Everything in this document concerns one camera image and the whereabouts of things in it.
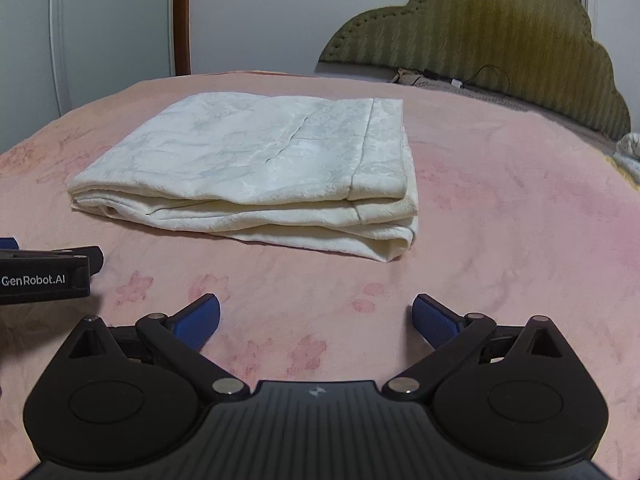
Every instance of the bed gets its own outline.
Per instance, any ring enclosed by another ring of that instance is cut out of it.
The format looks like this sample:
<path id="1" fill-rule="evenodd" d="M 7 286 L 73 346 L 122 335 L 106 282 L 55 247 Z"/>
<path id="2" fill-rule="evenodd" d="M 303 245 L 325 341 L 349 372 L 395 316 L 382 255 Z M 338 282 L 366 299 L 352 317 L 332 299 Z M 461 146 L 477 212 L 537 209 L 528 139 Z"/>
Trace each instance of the bed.
<path id="1" fill-rule="evenodd" d="M 72 211 L 65 183 L 169 104 L 203 91 L 404 100 L 420 232 L 389 264 L 154 230 Z M 499 324 L 551 316 L 603 391 L 610 421 L 595 461 L 640 476 L 640 195 L 565 127 L 468 97 L 271 73 L 139 83 L 74 110 L 0 155 L 0 228 L 21 248 L 100 245 L 84 300 L 0 308 L 0 477 L 37 462 L 22 407 L 79 319 L 173 314 L 204 292 L 222 319 L 203 354 L 251 386 L 385 378 L 427 355 L 407 322 L 426 292 Z"/>

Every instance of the logo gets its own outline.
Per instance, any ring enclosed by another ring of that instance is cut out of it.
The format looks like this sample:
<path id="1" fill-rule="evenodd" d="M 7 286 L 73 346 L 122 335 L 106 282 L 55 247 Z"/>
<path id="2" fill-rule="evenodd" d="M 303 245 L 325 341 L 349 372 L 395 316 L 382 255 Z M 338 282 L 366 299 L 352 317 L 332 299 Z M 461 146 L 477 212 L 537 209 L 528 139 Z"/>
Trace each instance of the logo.
<path id="1" fill-rule="evenodd" d="M 25 286 L 25 285 L 58 285 L 65 283 L 65 275 L 59 274 L 55 278 L 49 276 L 22 276 L 21 278 L 10 278 L 3 276 L 0 278 L 2 286 Z"/>
<path id="2" fill-rule="evenodd" d="M 325 393 L 326 393 L 326 390 L 317 385 L 315 388 L 312 388 L 311 390 L 309 390 L 309 395 L 313 395 L 316 399 L 318 397 L 322 397 Z"/>

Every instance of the folded white blanket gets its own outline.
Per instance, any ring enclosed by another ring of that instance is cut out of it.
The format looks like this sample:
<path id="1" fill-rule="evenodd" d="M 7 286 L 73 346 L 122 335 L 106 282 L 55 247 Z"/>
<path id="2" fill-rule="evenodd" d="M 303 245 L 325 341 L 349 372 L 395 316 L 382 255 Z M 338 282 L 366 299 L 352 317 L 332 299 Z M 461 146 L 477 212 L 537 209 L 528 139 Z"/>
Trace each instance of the folded white blanket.
<path id="1" fill-rule="evenodd" d="M 616 145 L 613 160 L 640 184 L 640 134 L 626 134 Z"/>
<path id="2" fill-rule="evenodd" d="M 110 218 L 384 262 L 418 229 L 400 100 L 193 95 L 68 191 L 74 208 Z"/>

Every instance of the upholstered headboard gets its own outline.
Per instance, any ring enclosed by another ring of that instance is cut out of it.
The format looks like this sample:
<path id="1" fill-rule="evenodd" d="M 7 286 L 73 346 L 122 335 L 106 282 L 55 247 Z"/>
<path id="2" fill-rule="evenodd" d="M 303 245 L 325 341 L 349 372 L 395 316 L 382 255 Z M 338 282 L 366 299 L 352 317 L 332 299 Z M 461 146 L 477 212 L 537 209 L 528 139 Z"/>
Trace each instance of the upholstered headboard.
<path id="1" fill-rule="evenodd" d="M 609 56 L 578 0 L 409 0 L 350 19 L 319 60 L 472 79 L 613 140 L 630 130 Z"/>

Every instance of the wooden door frame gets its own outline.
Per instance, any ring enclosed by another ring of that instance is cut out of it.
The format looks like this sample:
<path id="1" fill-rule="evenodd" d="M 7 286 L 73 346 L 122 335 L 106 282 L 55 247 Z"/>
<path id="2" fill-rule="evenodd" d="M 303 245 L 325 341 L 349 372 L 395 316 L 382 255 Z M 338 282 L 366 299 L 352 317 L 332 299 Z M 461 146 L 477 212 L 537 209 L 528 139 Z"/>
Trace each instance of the wooden door frame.
<path id="1" fill-rule="evenodd" d="M 191 75 L 189 0 L 173 0 L 175 75 Z"/>

